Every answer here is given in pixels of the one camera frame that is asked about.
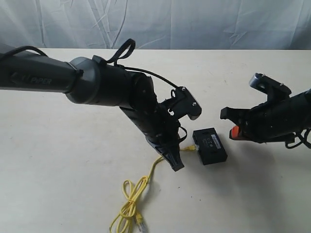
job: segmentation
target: table surface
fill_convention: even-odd
[[[112,50],[44,49],[70,61]],[[298,94],[311,87],[311,51],[137,50],[122,61],[186,86],[202,106],[192,131],[215,127],[228,154],[203,166],[194,153],[185,167],[156,167],[142,211],[152,233],[311,232],[311,153],[283,143],[228,139],[226,106],[250,108],[266,96],[248,86],[255,72]],[[154,79],[159,100],[171,88]],[[62,94],[0,91],[0,232],[99,233],[125,202],[121,185],[147,175],[158,155],[117,107],[77,105]]]

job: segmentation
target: white table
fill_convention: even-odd
[[[45,49],[70,61],[111,50]],[[152,233],[311,232],[311,152],[283,143],[228,139],[226,106],[250,108],[266,96],[248,86],[255,72],[294,94],[311,87],[311,51],[137,50],[122,64],[186,86],[203,112],[181,120],[189,131],[215,127],[225,163],[203,166],[182,154],[185,168],[155,170],[142,213]],[[171,88],[154,79],[159,100]],[[0,91],[0,232],[99,233],[125,202],[121,184],[147,175],[157,157],[117,107],[76,105],[62,94]]]

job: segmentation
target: black robotic arm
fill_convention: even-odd
[[[179,143],[187,136],[179,119],[188,115],[194,120],[202,109],[185,87],[176,86],[149,71],[117,63],[130,56],[134,48],[134,40],[129,39],[109,60],[93,56],[92,59],[78,57],[71,62],[61,62],[31,46],[15,49],[0,44],[0,89],[60,92],[74,103],[119,106],[143,132],[148,143],[178,171],[184,167]],[[144,72],[172,85],[171,98],[158,103],[153,81]],[[180,138],[179,128],[186,136]]]

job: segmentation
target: white backdrop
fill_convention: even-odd
[[[310,0],[0,0],[0,42],[48,48],[310,49]]]

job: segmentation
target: black box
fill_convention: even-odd
[[[192,135],[203,165],[225,162],[227,153],[214,128],[195,130]]]

